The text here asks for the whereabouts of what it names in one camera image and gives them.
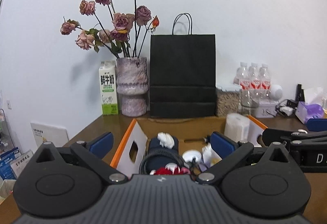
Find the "red cloth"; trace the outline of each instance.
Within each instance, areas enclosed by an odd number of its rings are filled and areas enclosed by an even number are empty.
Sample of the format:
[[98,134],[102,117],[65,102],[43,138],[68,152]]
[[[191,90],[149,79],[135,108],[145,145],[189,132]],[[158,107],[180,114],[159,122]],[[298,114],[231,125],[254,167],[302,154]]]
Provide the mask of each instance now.
[[184,175],[184,174],[190,174],[190,170],[187,168],[182,168],[179,170],[179,168],[175,168],[174,172],[172,172],[170,169],[166,168],[160,168],[158,169],[153,175]]

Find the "purple tissue box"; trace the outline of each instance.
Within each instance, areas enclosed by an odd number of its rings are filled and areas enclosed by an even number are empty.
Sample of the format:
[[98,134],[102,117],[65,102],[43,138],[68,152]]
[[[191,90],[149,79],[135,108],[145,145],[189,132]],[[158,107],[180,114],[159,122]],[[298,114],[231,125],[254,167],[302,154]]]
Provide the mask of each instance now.
[[295,115],[299,120],[306,124],[309,119],[321,119],[325,112],[319,104],[306,105],[304,102],[299,102]]

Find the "blue package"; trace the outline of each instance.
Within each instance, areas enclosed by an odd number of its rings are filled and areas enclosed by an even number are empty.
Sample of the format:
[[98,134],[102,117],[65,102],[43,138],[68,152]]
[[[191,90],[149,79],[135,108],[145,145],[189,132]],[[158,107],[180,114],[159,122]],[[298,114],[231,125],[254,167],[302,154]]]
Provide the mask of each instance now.
[[0,155],[0,160],[2,160],[5,156],[9,155],[12,152],[15,154],[15,158],[18,158],[21,155],[18,147],[14,147],[12,150],[7,151],[7,152],[1,154]]
[[12,172],[12,169],[10,167],[10,162],[15,159],[14,152],[9,153],[5,157],[0,160],[0,177],[4,179],[12,179],[15,180],[15,176]]

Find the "box hole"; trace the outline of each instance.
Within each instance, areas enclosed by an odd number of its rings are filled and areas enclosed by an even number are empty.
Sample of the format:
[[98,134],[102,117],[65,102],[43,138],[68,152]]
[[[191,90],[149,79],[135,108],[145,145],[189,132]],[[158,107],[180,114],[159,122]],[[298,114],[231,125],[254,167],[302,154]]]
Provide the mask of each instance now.
[[133,141],[132,146],[130,148],[130,160],[132,160],[133,163],[135,163],[136,161],[136,156],[137,156],[137,152],[138,152],[138,147],[137,144],[135,143],[135,141]]
[[272,153],[270,160],[284,162],[284,163],[288,162],[287,158],[285,157],[284,153],[282,152],[282,150],[280,148],[274,149],[274,152]]
[[47,162],[52,160],[55,160],[55,158],[53,157],[51,151],[48,148],[45,148],[43,149],[42,153],[40,154],[36,162],[41,163],[41,162]]

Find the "white sign board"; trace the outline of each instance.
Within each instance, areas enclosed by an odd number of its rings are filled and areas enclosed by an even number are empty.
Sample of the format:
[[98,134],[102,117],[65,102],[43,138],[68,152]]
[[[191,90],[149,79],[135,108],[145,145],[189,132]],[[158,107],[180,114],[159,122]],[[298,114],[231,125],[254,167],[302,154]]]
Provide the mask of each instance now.
[[15,177],[18,178],[21,174],[22,170],[25,168],[28,161],[33,156],[33,152],[31,150],[22,154],[20,157],[16,158],[12,162],[10,162],[10,166],[15,174]]

